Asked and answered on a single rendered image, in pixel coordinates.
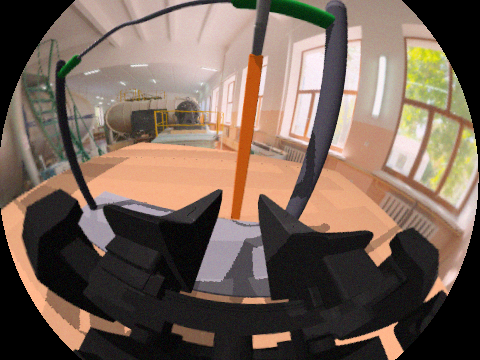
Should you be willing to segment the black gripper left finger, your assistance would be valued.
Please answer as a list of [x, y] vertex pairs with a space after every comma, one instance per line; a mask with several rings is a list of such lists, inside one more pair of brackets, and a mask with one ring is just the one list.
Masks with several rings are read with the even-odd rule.
[[156, 216], [105, 204], [104, 217], [119, 235], [163, 253], [181, 291], [192, 293], [197, 273], [219, 217], [223, 191], [216, 189], [168, 215]]

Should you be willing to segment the white loop with orange handle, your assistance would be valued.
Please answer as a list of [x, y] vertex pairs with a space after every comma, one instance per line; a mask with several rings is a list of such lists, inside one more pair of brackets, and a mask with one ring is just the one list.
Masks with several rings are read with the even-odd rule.
[[240, 220], [245, 183], [247, 183], [249, 157], [251, 157], [252, 149], [252, 133], [253, 127], [255, 127], [257, 101], [259, 101], [261, 68], [263, 68], [264, 61], [263, 48], [265, 35], [267, 35], [269, 13], [271, 13], [269, 4], [271, 4], [271, 0], [256, 0], [256, 25], [253, 25], [252, 52], [249, 53], [249, 65], [247, 67], [247, 84], [245, 84], [243, 100], [244, 109], [243, 119], [241, 119], [239, 151], [237, 151], [231, 220]]

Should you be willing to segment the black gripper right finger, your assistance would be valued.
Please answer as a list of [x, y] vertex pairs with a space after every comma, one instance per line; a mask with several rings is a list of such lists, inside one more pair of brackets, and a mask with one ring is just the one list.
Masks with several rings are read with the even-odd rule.
[[367, 248], [373, 232], [317, 232], [295, 219], [267, 195], [257, 201], [272, 300], [288, 299], [288, 291], [325, 256]]

